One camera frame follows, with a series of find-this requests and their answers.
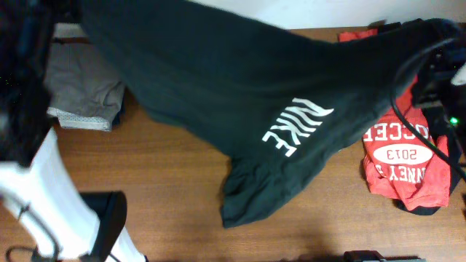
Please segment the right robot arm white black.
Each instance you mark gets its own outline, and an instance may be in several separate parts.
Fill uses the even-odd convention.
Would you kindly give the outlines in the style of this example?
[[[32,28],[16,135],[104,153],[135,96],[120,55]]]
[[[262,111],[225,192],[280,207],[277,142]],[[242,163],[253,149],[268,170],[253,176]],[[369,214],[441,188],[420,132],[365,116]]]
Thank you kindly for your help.
[[[426,54],[412,89],[417,108],[440,108],[441,119],[465,147],[465,29],[445,38]]]

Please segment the dark green Nike t-shirt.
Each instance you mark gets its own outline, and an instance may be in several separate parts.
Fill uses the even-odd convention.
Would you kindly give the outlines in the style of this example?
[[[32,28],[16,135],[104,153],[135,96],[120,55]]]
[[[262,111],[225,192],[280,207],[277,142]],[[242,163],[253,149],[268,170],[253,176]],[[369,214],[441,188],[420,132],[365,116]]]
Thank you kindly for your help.
[[[225,228],[263,220],[388,111],[429,51],[461,36],[429,19],[329,43],[192,1],[88,0],[81,26],[154,120],[231,159]]]

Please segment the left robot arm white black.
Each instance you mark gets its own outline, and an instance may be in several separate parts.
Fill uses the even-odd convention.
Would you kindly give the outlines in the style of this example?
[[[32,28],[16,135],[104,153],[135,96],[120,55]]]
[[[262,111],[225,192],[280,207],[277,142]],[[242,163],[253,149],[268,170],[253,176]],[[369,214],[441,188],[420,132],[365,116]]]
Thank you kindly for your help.
[[[35,241],[32,261],[144,261],[121,191],[77,191],[47,116],[44,86],[57,16],[72,1],[1,3],[1,200]]]

